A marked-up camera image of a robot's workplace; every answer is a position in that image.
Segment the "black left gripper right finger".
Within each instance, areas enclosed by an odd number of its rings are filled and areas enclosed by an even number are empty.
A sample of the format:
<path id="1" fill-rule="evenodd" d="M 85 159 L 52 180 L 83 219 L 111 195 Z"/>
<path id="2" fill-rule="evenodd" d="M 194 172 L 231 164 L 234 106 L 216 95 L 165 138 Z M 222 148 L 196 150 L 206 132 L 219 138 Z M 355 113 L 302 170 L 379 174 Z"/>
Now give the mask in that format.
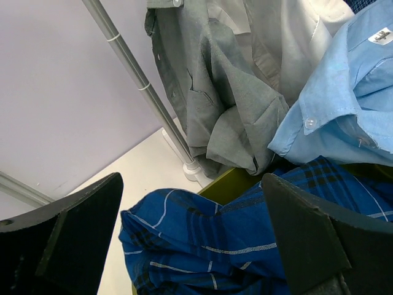
<path id="1" fill-rule="evenodd" d="M 262 183 L 291 294 L 392 294 L 392 223 L 273 174 Z"/>

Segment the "light blue shirt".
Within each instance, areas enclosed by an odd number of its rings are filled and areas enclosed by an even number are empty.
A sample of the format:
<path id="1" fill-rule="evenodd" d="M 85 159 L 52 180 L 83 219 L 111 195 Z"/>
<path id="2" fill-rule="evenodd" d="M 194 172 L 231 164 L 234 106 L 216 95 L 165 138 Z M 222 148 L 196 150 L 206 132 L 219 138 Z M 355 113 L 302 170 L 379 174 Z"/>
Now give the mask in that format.
<path id="1" fill-rule="evenodd" d="M 338 30 L 268 147 L 297 164 L 392 165 L 391 1 Z"/>

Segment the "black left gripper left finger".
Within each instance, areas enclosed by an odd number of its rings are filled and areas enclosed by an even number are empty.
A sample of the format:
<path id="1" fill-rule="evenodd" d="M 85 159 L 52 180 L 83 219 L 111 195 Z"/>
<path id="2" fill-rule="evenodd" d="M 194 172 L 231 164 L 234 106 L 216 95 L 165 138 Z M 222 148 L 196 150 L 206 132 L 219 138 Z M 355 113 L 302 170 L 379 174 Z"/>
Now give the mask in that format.
<path id="1" fill-rule="evenodd" d="M 123 193 L 115 172 L 1 221 L 1 294 L 96 294 Z"/>

